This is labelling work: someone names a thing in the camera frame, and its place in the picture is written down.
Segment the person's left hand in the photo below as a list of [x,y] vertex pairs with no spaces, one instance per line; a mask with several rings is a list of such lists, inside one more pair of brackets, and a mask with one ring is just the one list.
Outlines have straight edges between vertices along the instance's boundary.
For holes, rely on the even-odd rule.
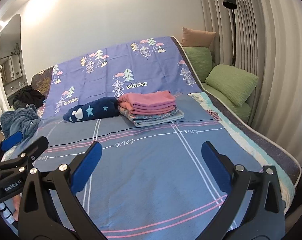
[[21,196],[19,194],[13,197],[13,206],[15,209],[13,212],[13,218],[15,221],[18,221],[19,219],[20,202],[21,202]]

